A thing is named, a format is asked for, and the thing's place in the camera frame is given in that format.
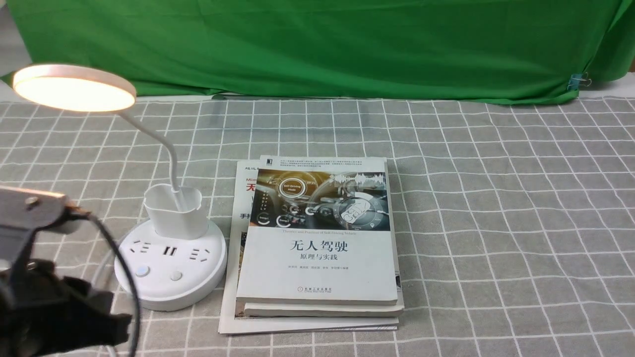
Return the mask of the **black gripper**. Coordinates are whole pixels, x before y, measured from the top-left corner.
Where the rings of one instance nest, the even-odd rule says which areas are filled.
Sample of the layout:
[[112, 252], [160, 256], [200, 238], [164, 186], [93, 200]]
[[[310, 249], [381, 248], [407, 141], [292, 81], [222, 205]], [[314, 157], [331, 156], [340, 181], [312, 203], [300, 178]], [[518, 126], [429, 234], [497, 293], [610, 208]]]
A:
[[112, 314], [114, 295], [55, 263], [31, 258], [36, 233], [1, 228], [1, 355], [41, 357], [131, 339], [131, 314]]

